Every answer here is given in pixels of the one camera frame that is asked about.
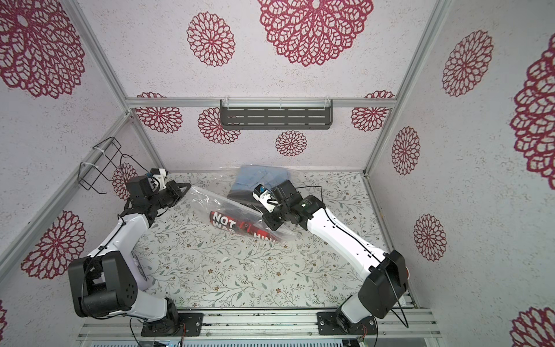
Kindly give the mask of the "clear plastic vacuum bag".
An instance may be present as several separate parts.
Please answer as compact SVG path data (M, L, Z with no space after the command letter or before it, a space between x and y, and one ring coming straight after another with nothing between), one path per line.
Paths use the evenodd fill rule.
M200 218L207 224L211 225L213 228L215 227L210 223L210 212L218 211L228 214L232 217L241 218L244 221L250 222L258 228L270 232L272 235L278 238L278 241L292 241L296 238L296 232L287 224L283 223L278 230L271 230L262 219L263 213L255 211L251 208L247 208L247 206L239 204L238 202L234 202L228 199L227 195L219 195L207 189L193 186L187 193L187 199L190 202L191 207L195 209L195 212L198 213Z

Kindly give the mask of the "light blue shirt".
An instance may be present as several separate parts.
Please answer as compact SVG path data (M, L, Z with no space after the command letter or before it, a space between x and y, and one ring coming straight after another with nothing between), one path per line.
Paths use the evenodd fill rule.
M242 166L236 176L232 191L252 192L255 187L262 185L273 188L291 178L288 170L271 166Z

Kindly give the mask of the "red black plaid shirt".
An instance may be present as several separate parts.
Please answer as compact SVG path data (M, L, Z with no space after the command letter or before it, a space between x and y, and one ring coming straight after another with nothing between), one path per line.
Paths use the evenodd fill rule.
M218 211L210 212L210 223L218 229L231 231L236 234L250 235L258 239L266 241L278 241L278 238L270 232L258 228L254 224L244 221L241 218L235 218L228 214Z

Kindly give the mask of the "dark grey shirt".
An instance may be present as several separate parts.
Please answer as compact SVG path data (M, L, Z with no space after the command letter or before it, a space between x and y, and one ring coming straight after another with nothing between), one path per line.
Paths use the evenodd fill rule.
M265 212L266 209L254 198L253 193L253 189L236 189L230 191L227 198L234 202L238 202L239 204L245 205L247 208L251 208L255 211L261 213Z

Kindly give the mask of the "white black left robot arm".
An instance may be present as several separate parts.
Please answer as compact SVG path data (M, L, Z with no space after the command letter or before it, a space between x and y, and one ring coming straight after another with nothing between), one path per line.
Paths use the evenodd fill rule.
M150 284L134 248L192 186L149 173L130 179L126 187L129 197L114 230L89 255L69 264L74 310L96 320L135 318L143 324L144 336L177 335L183 331L178 309L172 299L146 292Z

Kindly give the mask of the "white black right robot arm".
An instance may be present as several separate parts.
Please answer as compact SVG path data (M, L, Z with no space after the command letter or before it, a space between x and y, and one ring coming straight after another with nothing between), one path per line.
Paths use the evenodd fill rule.
M263 221L273 231L289 222L319 237L344 257L363 281L356 294L324 319L324 327L354 335L377 332L376 319L383 319L400 305L408 290L406 260L397 251L386 252L360 237L342 223L314 195L302 197L291 181L272 189L254 188L253 198L266 212Z

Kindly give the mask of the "dark grey wall shelf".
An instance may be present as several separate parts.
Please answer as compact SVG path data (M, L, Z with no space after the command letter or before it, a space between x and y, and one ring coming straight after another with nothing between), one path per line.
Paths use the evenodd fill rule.
M224 130L329 130L333 123L333 102L313 101L220 102Z

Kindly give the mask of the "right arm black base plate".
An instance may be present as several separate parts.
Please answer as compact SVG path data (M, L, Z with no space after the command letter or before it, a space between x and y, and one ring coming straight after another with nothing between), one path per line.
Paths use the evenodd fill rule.
M317 326L319 335L376 335L378 332L373 316L352 323L337 311L318 312Z

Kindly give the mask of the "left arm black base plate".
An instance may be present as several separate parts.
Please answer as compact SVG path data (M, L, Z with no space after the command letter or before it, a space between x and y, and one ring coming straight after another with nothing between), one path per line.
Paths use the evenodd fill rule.
M202 313L179 313L173 318L163 318L143 325L142 337L198 337L200 336L204 315Z

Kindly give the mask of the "aluminium mounting rail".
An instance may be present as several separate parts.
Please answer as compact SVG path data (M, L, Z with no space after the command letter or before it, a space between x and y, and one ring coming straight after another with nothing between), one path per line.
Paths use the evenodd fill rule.
M393 313L384 319L372 320L359 333L348 335L334 330L333 338L441 338L439 325L430 309L405 308L403 317L407 325ZM205 309L202 322L186 324L186 329L199 331L198 336L186 336L186 341L247 340L247 339L306 339L322 338L325 327L320 312L333 309ZM99 341L154 341L155 337L140 335L142 324L128 318L85 320L75 338L75 345Z

